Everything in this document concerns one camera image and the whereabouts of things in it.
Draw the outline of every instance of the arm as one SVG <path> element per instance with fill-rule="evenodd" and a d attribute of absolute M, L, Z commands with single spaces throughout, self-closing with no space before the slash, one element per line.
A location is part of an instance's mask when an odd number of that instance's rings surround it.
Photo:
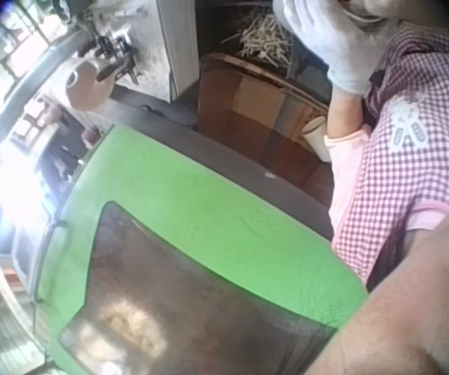
<path fill-rule="evenodd" d="M 362 96 L 334 85 L 328 109 L 326 135 L 330 139 L 346 137 L 363 125 Z"/>
<path fill-rule="evenodd" d="M 449 374 L 449 216 L 329 343 L 307 375 Z"/>

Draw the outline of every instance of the woman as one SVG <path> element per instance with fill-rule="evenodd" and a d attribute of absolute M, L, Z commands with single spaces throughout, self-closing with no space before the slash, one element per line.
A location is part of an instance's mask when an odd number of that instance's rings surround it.
<path fill-rule="evenodd" d="M 375 288 L 308 373 L 449 373 L 449 31 L 275 10 L 329 66 L 332 247 Z"/>

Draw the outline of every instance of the hand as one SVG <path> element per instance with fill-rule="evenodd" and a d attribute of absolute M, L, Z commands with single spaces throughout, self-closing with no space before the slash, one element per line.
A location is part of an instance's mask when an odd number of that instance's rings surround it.
<path fill-rule="evenodd" d="M 357 27 L 337 0 L 283 0 L 284 15 L 304 45 L 329 66 L 332 83 L 363 94 L 397 23 Z"/>

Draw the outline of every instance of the pink gingham apron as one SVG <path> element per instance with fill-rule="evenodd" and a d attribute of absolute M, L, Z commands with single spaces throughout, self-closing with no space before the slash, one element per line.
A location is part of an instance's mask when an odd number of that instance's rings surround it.
<path fill-rule="evenodd" d="M 366 95 L 377 125 L 332 248 L 367 283 L 410 213 L 449 210 L 449 32 L 402 25 Z"/>

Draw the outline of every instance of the paper cup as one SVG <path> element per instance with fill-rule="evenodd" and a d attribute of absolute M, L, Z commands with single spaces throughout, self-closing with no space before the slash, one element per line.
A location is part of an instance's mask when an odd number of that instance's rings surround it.
<path fill-rule="evenodd" d="M 301 135 L 322 162 L 330 163 L 330 153 L 326 149 L 324 140 L 324 136 L 326 135 L 326 117 L 320 116 L 309 121 L 302 128 Z"/>

